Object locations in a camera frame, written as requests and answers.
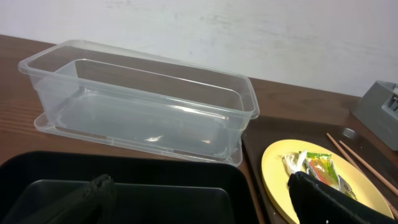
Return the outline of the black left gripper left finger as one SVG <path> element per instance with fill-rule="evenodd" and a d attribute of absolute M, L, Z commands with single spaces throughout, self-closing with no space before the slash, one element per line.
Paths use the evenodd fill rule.
<path fill-rule="evenodd" d="M 103 174 L 20 223 L 112 223 L 115 208 L 114 180 L 108 174 Z"/>

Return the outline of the green orange snack wrapper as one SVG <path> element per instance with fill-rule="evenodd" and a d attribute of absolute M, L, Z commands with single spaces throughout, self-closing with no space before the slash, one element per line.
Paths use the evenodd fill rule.
<path fill-rule="evenodd" d="M 348 197 L 357 200 L 350 184 L 336 171 L 333 160 L 331 159 L 331 154 L 306 152 L 303 164 L 307 174 L 339 190 Z"/>

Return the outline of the wooden chopstick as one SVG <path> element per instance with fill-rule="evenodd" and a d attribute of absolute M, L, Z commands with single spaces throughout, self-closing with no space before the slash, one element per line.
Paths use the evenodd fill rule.
<path fill-rule="evenodd" d="M 339 140 L 339 143 L 344 146 L 357 160 L 362 163 L 370 172 L 372 172 L 386 187 L 388 187 L 396 196 L 398 196 L 398 189 L 394 187 L 387 179 L 385 179 L 376 169 L 370 166 L 364 159 L 362 159 L 357 153 L 355 153 L 350 147 L 348 147 L 343 141 Z"/>
<path fill-rule="evenodd" d="M 366 176 L 366 174 L 359 168 L 359 166 L 354 162 L 354 160 L 352 160 L 352 158 L 350 158 L 350 156 L 343 150 L 343 148 L 332 138 L 332 136 L 327 133 L 326 134 L 327 137 L 330 139 L 330 141 L 336 146 L 336 148 L 342 153 L 343 157 L 351 164 L 353 165 L 357 170 L 360 171 L 360 173 L 362 173 L 364 176 Z M 383 194 L 381 194 L 383 199 L 386 201 L 387 205 L 390 208 L 390 211 L 393 215 L 393 217 L 395 219 L 397 219 L 397 210 L 392 206 L 392 204 L 383 196 Z"/>

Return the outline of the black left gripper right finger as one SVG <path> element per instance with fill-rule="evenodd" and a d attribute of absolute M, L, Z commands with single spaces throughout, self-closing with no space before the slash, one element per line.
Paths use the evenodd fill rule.
<path fill-rule="evenodd" d="M 302 171 L 290 175 L 287 185 L 300 223 L 397 224 L 397 220 L 357 202 Z"/>

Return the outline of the white tissue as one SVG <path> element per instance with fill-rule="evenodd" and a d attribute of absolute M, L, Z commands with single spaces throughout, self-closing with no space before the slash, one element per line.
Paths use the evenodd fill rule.
<path fill-rule="evenodd" d="M 300 152 L 297 157 L 294 154 L 286 154 L 282 156 L 282 162 L 284 163 L 289 175 L 302 170 L 303 163 L 307 157 L 307 152 L 307 150 L 304 150 Z"/>

